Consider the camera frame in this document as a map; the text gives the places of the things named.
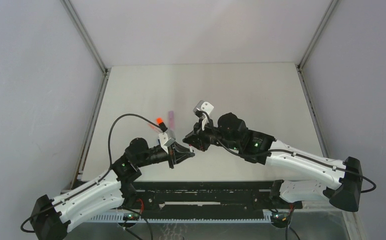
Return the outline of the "pink marker pen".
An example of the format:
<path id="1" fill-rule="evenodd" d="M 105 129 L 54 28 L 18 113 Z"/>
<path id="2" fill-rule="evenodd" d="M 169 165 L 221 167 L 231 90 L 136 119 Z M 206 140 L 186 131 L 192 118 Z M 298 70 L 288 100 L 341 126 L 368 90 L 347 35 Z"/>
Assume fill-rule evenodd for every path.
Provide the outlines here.
<path id="1" fill-rule="evenodd" d="M 174 116 L 169 117 L 169 128 L 173 131 L 175 130 L 175 118 L 174 118 Z"/>

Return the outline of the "orange marker pen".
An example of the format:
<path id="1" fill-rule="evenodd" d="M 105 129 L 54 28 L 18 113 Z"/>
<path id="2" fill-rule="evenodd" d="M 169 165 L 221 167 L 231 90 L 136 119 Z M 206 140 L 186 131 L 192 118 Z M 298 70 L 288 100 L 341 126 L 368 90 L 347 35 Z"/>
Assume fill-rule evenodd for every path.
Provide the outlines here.
<path id="1" fill-rule="evenodd" d="M 159 123 L 158 125 L 159 125 L 160 129 L 161 129 L 163 132 L 165 132 L 165 131 L 168 130 L 168 128 L 167 128 L 167 126 L 165 125 L 164 122 L 161 122 L 161 123 Z"/>

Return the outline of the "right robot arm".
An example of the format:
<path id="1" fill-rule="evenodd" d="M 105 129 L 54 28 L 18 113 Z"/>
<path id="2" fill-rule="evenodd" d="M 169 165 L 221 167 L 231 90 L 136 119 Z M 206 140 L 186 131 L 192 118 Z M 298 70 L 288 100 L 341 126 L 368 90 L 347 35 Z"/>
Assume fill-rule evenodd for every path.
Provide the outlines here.
<path id="1" fill-rule="evenodd" d="M 328 201 L 347 212 L 357 212 L 363 193 L 361 162 L 354 157 L 345 160 L 320 157 L 247 128 L 245 122 L 233 113 L 219 117 L 217 126 L 204 112 L 183 142 L 207 151 L 211 145 L 223 147 L 229 153 L 247 162 L 276 166 L 298 171 L 309 180 L 280 180 L 270 193 L 270 203 L 283 208 L 287 203 L 301 201 Z"/>

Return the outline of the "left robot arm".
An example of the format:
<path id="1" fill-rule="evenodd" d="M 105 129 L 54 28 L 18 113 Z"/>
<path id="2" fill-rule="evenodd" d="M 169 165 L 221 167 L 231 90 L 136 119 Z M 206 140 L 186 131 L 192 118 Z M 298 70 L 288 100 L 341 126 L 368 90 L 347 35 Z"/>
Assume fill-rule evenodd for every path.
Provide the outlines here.
<path id="1" fill-rule="evenodd" d="M 194 157 L 194 152 L 177 142 L 168 151 L 149 147 L 143 138 L 135 138 L 110 169 L 95 179 L 53 198 L 39 197 L 29 223 L 40 239 L 62 240 L 81 223 L 110 209 L 132 208 L 137 191 L 132 185 L 141 176 L 140 167 L 169 162 L 170 167 Z"/>

